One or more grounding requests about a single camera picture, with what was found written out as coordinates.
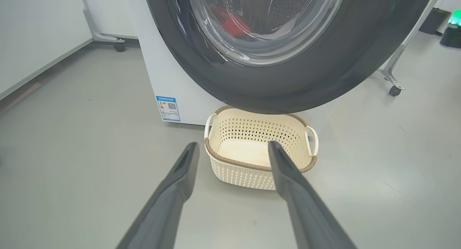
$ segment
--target metal stand leg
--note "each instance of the metal stand leg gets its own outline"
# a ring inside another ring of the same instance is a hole
[[[392,70],[394,69],[394,66],[397,64],[397,61],[399,60],[400,55],[402,55],[404,50],[405,46],[403,44],[400,45],[399,48],[395,50],[386,67],[384,67],[383,70],[379,70],[379,72],[382,73],[386,80],[390,81],[396,88],[400,90],[403,90],[404,87],[400,85],[400,83],[395,79],[394,75],[392,75]]]
[[[91,31],[91,35],[93,36],[93,40],[97,42],[116,43],[115,49],[117,51],[119,52],[125,51],[125,46],[123,45],[123,42],[125,42],[125,40],[118,39],[116,37],[105,36],[99,33],[99,31],[97,30],[96,24],[94,22],[93,16],[91,15],[91,12],[88,8],[88,3],[86,2],[86,0],[82,0],[82,1],[84,3],[84,15],[88,23],[89,30]]]
[[[404,89],[402,85],[395,79],[394,75],[392,74],[392,70],[394,69],[395,65],[397,64],[400,56],[402,55],[403,51],[407,47],[408,43],[413,39],[418,29],[420,29],[421,25],[424,23],[426,18],[428,17],[429,13],[435,6],[437,0],[430,0],[429,4],[426,6],[423,14],[421,14],[420,19],[416,22],[416,25],[413,27],[412,31],[408,35],[408,37],[403,41],[403,43],[395,50],[394,54],[391,56],[389,62],[387,63],[386,67],[383,70],[378,70],[384,78],[390,81],[394,86],[390,89],[389,95],[397,96],[400,92]]]

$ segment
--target basket handle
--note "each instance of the basket handle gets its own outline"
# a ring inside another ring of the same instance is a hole
[[[305,135],[306,135],[306,143],[308,145],[308,152],[309,152],[309,156],[310,157],[313,157],[313,156],[316,156],[317,155],[317,152],[318,152],[318,136],[317,136],[317,133],[316,131],[310,127],[310,126],[306,126],[305,127],[306,129],[306,132],[305,132]],[[311,152],[311,146],[309,145],[309,138],[308,138],[308,132],[311,132],[312,133],[312,136],[314,138],[314,151]]]
[[[205,124],[205,135],[203,137],[203,139],[207,139],[208,138],[208,135],[210,134],[209,131],[210,131],[210,124],[211,124],[211,121],[216,117],[218,116],[216,113],[214,113],[213,115],[209,116],[208,119],[206,120],[206,124]]]

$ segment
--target white wall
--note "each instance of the white wall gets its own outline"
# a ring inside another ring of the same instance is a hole
[[[87,3],[100,33],[137,38],[126,0],[87,0]]]
[[[0,0],[0,98],[92,39],[82,0]]]
[[[461,0],[438,0],[435,8],[453,12],[461,9]]]

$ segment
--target washing machine side panel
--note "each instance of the washing machine side panel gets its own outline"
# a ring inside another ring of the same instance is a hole
[[[180,121],[171,122],[204,125],[209,115],[225,104],[204,91],[178,64],[158,32],[147,1],[127,3],[154,94],[176,99]],[[157,100],[152,106],[160,109]]]

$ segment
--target wall baseboard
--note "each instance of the wall baseboard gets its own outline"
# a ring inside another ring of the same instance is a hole
[[[39,70],[36,70],[34,73],[32,73],[31,75],[29,75],[28,77],[25,77],[23,80],[21,80],[20,82],[16,83],[15,85],[13,85],[11,88],[5,90],[3,93],[0,93],[0,100],[2,100],[3,98],[5,98],[6,96],[10,95],[11,93],[13,93],[13,91],[17,90],[18,88],[20,88],[22,85],[28,83],[30,80],[32,80],[33,78],[37,77],[39,74],[43,73],[44,71],[48,70],[49,68],[51,68],[53,65],[55,65],[56,63],[62,61],[64,58],[68,57],[69,55],[75,53],[76,51],[78,51],[79,49],[82,49],[83,47],[85,47],[87,44],[91,43],[93,41],[93,39],[88,39],[87,41],[83,42],[82,44],[79,44],[78,46],[76,46],[75,48],[73,48],[72,50],[66,52],[65,54],[59,56],[58,58],[54,59],[53,61],[51,61],[50,63],[48,63],[47,65],[43,66],[42,68],[40,68]]]

